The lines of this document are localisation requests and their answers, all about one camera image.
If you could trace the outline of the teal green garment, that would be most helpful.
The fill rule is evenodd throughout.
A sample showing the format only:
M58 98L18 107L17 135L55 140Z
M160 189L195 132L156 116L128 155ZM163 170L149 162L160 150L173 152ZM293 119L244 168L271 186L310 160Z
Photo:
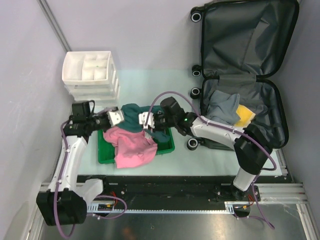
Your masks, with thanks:
M138 106L135 103L129 103L122 106L121 111L124 115L124 121L119 123L117 126L125 131L131 133L140 133L145 131L148 133L153 139L156 139L160 143L166 143L170 140L170 136L165 134L162 131L155 130L143 130L143 127L139 124L139 114L144 112L148 112L150 106Z

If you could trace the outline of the pink cloth garment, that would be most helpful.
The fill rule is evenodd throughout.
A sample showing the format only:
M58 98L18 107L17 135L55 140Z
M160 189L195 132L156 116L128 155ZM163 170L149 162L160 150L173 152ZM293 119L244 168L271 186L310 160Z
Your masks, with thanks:
M149 164L156 156L158 145L145 132L129 132L117 126L108 129L103 139L114 147L118 169L137 168Z

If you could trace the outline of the grey blue garment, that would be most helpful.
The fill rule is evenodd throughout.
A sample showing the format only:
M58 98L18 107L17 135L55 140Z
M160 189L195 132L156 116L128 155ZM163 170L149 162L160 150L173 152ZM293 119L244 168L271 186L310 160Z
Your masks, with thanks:
M238 93L228 94L216 90L209 99L205 117L214 122L233 126L240 120L237 114L239 102L240 95Z

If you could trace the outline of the space astronaut hardshell suitcase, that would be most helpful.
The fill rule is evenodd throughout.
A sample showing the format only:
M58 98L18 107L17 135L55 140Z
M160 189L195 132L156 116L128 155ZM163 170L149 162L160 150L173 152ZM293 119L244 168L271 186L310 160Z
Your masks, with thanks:
M287 144L281 95L270 77L283 63L299 10L296 0L213 0L190 10L191 21L201 23L201 62L191 72L203 77L197 95L203 116L214 91L239 94L269 144Z

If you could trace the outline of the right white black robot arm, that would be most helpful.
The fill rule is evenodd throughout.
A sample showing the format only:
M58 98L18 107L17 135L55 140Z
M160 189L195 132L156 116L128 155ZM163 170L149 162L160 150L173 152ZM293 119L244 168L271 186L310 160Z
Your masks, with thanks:
M249 187L264 170L266 161L272 159L273 149L261 131L253 124L235 127L207 119L196 111L186 112L174 97L162 100L160 107L161 112L147 115L147 122L154 130L176 128L183 136L214 141L235 152L239 169L226 193L237 201L247 197Z

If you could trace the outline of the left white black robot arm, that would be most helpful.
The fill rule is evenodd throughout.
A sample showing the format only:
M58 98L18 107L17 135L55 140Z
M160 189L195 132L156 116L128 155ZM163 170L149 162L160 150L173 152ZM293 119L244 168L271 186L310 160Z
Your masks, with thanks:
M88 179L77 187L80 163L93 132L111 128L106 112L95 113L93 100L75 102L61 127L62 146L47 190L40 191L36 204L48 226L82 224L88 205L97 197L105 200L111 188L102 179Z

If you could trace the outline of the green plastic tray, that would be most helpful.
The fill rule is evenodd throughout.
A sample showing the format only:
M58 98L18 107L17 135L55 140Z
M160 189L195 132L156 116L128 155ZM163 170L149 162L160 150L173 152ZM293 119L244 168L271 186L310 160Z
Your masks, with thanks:
M113 164L115 162L115 148L109 142L106 142L103 138L103 133L106 131L100 130L97 133L97 155L98 162L100 164ZM145 132L146 137L152 138L157 143L157 152L156 155L163 155L171 153L175 150L174 138L172 136L172 131L167 128L164 130L165 134L170 136L170 140L168 142L158 142L156 139L152 138L147 132Z

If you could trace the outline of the white stacked drawer organizer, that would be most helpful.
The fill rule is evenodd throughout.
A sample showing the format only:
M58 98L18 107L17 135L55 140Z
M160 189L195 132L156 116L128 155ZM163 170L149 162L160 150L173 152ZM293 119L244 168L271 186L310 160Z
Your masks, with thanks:
M118 105L121 87L111 51L68 51L61 78L76 102L93 100L99 107Z

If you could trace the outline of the yellow cloth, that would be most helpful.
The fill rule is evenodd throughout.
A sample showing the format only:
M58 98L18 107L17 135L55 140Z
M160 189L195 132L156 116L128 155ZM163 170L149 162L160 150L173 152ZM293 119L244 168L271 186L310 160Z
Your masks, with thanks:
M241 128L246 128L256 116L254 112L241 104L238 106L236 114L239 116L239 120L234 124L234 126Z

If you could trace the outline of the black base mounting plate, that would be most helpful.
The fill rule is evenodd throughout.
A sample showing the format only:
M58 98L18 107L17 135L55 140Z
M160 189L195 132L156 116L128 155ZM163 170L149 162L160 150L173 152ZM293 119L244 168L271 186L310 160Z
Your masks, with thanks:
M129 212L204 212L225 210L227 202L243 207L250 200L260 200L258 187L237 190L222 178L169 176L107 176L105 195L116 196L114 210Z

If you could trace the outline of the aluminium frame rail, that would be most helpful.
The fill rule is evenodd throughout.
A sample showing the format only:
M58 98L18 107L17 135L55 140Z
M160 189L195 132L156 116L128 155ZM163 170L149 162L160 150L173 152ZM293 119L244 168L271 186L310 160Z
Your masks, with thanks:
M304 203L307 201L305 190L301 184L266 183L250 186L246 195L236 200L227 194L231 184L208 183L107 183L99 182L91 191L92 201L103 194L114 192L128 205L166 204L169 202L231 202L244 203L253 197L262 203Z

